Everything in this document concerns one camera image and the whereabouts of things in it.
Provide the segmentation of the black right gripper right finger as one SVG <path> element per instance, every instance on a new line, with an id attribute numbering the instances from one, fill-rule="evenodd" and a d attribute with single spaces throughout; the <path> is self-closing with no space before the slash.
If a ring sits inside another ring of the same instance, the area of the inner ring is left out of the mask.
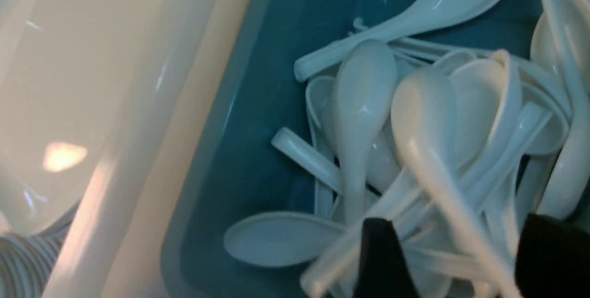
<path id="1" fill-rule="evenodd" d="M 529 214 L 520 234 L 515 282 L 524 298 L 588 298 L 589 233 L 550 216 Z"/>

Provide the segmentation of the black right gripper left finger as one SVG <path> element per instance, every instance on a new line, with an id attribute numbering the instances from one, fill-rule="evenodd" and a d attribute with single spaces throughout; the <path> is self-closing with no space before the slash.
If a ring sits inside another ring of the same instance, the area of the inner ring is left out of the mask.
<path id="1" fill-rule="evenodd" d="M 419 298 L 392 222 L 363 221 L 354 298 Z"/>

